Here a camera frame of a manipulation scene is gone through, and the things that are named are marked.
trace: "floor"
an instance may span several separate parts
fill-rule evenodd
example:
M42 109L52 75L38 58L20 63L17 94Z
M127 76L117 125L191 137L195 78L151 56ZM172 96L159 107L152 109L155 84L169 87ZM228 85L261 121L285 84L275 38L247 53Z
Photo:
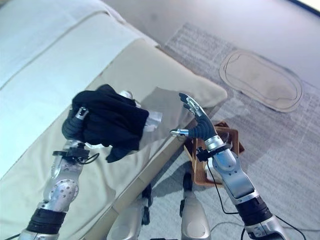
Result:
M320 89L320 18L287 0L103 0L160 44L186 22Z

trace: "wire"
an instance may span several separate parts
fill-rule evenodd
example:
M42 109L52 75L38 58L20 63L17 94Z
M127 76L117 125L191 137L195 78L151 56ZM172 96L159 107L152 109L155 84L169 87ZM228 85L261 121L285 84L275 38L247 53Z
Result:
M287 225L289 225L290 227L292 227L294 230L296 230L296 231L298 231L299 233L301 233L303 239L304 239L304 240L307 240L307 239L306 239L306 236L303 234L302 231L300 231L298 228L292 226L290 223L286 222L286 221L283 220L281 217L279 217L279 216L277 216L277 215L275 215L275 216L276 216L278 219L280 219L282 222L284 222L285 224L287 224Z
M222 224L233 224L233 225L237 225L239 227L243 227L244 226L243 224L239 224L239 223L232 222L232 221L222 221L222 222L219 222L216 225L214 225L214 227L211 228L210 233L212 233L212 231L215 230L216 227L218 227L219 225L222 225Z
M15 239L15 238L17 238L17 237L19 237L19 236L20 236L20 234L17 234L17 235L11 236L11 237L9 237L9 238L7 238L7 239L5 239L5 240Z
M86 165L86 164L90 164L90 163L94 162L95 160L97 160L97 158L99 157L99 155L100 155L100 153L96 153L95 155L92 155L91 157L89 157L89 158L87 159L86 162L82 162L82 161L80 161L80 160L77 159L77 158L76 158L75 160L77 161L78 164Z
M217 183L216 183L215 177L214 177L214 175L212 174L212 172L211 172L211 170L210 170L208 161L206 162L206 165L207 165L207 167L208 167L208 169L209 169L209 172L210 172L210 174L211 174L211 176L212 176L212 179L213 179L213 182L214 182L214 185L215 185L216 192L218 193L218 196L219 196L219 199L220 199L220 203L221 203L222 211L223 211L225 214L227 214L227 215L239 214L238 212L226 212L226 211L225 211L224 205L223 205L222 200L221 200L220 192L219 192L218 187L217 187Z
M244 234L245 234L245 228L243 228L243 229L242 229L242 232L241 232L241 238L240 238L241 240L243 240L243 239L244 239Z

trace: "carpet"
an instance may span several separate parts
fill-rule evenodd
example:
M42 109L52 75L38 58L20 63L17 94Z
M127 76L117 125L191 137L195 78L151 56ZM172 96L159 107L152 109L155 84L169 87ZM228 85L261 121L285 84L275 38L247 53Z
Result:
M220 79L220 63L235 49L189 23L162 48L195 74L226 89L227 100L210 116L239 131L245 148L239 158L243 170L272 213L302 229L306 239L320 240L320 90L303 82L305 94L299 107L290 113L276 112ZM180 239L179 206L183 175L191 168L188 160L180 148L151 182L151 222L142 227L139 239ZM243 222L238 215L222 212L216 189L194 185L193 190L212 226L211 238L240 239ZM236 211L223 188L220 194L226 211ZM292 240L303 239L292 228L285 229ZM243 239L250 239L247 233Z

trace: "bed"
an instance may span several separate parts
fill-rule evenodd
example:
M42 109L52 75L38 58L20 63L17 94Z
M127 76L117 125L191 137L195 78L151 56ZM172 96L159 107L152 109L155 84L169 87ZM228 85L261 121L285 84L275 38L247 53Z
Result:
M193 119L179 101L191 94L203 107L226 99L224 89L165 55L149 37L98 0L11 0L0 8L0 237L26 228L50 177L53 151L72 98L103 84L129 90L148 111L162 113L140 150L107 163L96 148L84 167L59 239L103 239L118 214L183 144L170 129Z

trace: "robot leg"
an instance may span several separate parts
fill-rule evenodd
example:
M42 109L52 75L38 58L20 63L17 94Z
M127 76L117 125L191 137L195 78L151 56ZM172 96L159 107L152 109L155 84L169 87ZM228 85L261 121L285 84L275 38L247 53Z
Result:
M152 204L151 186L143 192L142 198L123 210L113 223L106 240L137 240L141 226L150 222L149 206Z
M211 240L210 226L201 203L192 192L191 174L183 177L184 199L180 204L181 240Z

